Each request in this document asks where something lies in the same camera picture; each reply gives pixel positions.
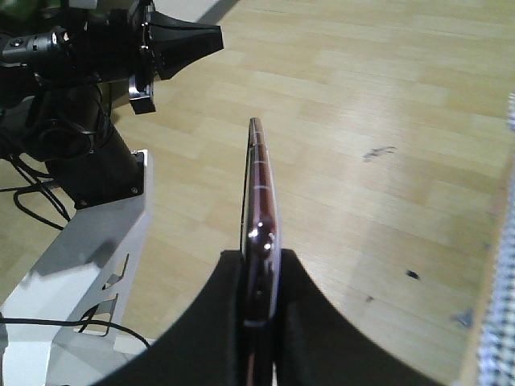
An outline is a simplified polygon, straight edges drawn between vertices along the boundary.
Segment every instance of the dark mark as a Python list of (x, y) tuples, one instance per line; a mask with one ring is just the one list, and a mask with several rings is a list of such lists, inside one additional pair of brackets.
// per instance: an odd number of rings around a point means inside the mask
[(395, 146), (385, 146), (385, 147), (378, 147), (377, 149), (371, 149), (367, 154), (363, 156), (364, 162), (370, 162), (375, 157), (382, 156), (384, 154), (395, 154), (394, 150), (396, 150), (397, 147)]
[(451, 320), (454, 320), (461, 324), (463, 327), (470, 329), (474, 324), (474, 309), (469, 308), (463, 314), (456, 314), (451, 318)]
[(420, 280), (420, 276), (418, 275), (418, 273), (410, 271), (409, 269), (406, 271), (406, 275), (412, 277), (413, 279)]

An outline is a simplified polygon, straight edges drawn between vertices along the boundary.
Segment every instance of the black foam pad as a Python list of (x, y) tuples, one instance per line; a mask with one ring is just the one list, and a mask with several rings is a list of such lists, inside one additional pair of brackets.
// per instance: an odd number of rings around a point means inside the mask
[(281, 270), (281, 386), (438, 385), (361, 334), (324, 297), (293, 251), (283, 250)]

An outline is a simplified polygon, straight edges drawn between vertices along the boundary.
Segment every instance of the black cable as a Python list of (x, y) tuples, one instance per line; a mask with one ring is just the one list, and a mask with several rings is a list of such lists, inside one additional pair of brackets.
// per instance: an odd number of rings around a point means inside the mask
[(0, 193), (6, 193), (8, 191), (17, 191), (19, 189), (23, 189), (24, 187), (4, 187), (0, 189)]
[(105, 322), (103, 320), (77, 320), (75, 322), (65, 322), (60, 320), (49, 320), (49, 319), (31, 319), (31, 318), (0, 318), (0, 324), (31, 324), (38, 326), (61, 326), (61, 327), (78, 327), (84, 325), (96, 325), (96, 326), (104, 326), (104, 327), (112, 327), (119, 331), (126, 332), (134, 336), (137, 340), (142, 342), (146, 348), (150, 348), (150, 343), (143, 338), (136, 331), (131, 330), (128, 327), (121, 326), (119, 324), (113, 322)]
[(63, 203), (61, 203), (53, 193), (51, 193), (47, 188), (45, 188), (44, 183), (42, 183), (35, 177), (32, 178), (35, 179), (36, 182), (32, 182), (14, 163), (13, 167), (16, 169), (16, 171), (19, 172), (19, 174), (22, 177), (24, 177), (31, 184), (32, 187), (36, 188), (36, 190), (34, 191), (39, 191), (41, 194), (43, 194), (43, 196), (52, 204), (52, 206), (57, 210), (57, 212), (64, 217), (65, 220), (70, 220), (70, 216), (66, 211), (66, 208), (64, 207)]
[[(89, 310), (87, 310), (87, 311), (85, 312), (85, 314), (84, 314), (84, 315), (82, 315), (82, 318), (81, 318), (81, 319), (84, 319), (85, 317), (88, 317), (88, 318), (86, 319), (86, 322), (90, 322), (90, 321), (92, 321), (92, 320), (93, 320), (93, 317), (95, 316), (95, 313), (96, 313), (96, 312), (97, 312), (97, 310), (98, 310), (98, 306), (99, 306), (99, 305), (97, 304), (96, 306), (93, 306), (93, 307), (91, 307)], [(88, 327), (88, 325), (87, 325), (87, 324), (84, 324), (84, 325), (80, 328), (79, 332), (84, 332), (84, 330), (86, 329), (86, 327)]]
[(107, 89), (109, 90), (109, 103), (107, 105), (107, 116), (109, 119), (111, 119), (111, 113), (113, 112), (113, 85), (111, 83), (108, 83)]
[(43, 173), (42, 171), (31, 168), (24, 161), (22, 161), (21, 158), (17, 158), (17, 161), (19, 162), (18, 166), (30, 175), (35, 175), (37, 177), (40, 177), (41, 179), (51, 179), (52, 178), (52, 176), (49, 175), (48, 173)]
[(56, 224), (56, 223), (52, 223), (50, 220), (47, 220), (45, 219), (44, 217), (38, 215), (37, 213), (34, 213), (33, 211), (31, 211), (28, 207), (25, 207), (22, 203), (20, 203), (19, 201), (19, 196), (20, 195), (25, 195), (27, 193), (34, 193), (35, 190), (35, 187), (27, 187), (27, 188), (22, 188), (22, 189), (18, 189), (14, 194), (13, 194), (13, 200), (14, 200), (14, 205), (16, 205), (16, 207), (22, 211), (23, 213), (25, 213), (26, 215), (29, 215), (30, 217), (32, 217), (33, 219), (36, 219), (40, 222), (42, 222), (43, 224), (46, 224), (52, 228), (55, 228), (57, 230), (60, 230), (62, 231), (64, 228), (61, 227), (60, 225)]

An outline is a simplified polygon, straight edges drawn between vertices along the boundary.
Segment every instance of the screw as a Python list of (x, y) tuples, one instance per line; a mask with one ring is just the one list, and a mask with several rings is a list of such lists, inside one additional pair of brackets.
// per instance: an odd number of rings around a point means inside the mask
[(17, 38), (16, 40), (10, 42), (11, 47), (19, 47), (23, 44), (23, 39)]

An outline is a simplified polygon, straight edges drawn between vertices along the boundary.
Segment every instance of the white bracket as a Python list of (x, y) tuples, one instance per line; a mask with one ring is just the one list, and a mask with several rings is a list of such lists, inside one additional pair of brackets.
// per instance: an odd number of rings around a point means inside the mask
[[(4, 318), (76, 321), (99, 305), (97, 314), (121, 323), (153, 205), (152, 158), (143, 153), (144, 193), (77, 211), (0, 307)], [(114, 350), (113, 328), (98, 336), (7, 324), (6, 336), (4, 386), (85, 386), (133, 357)]]

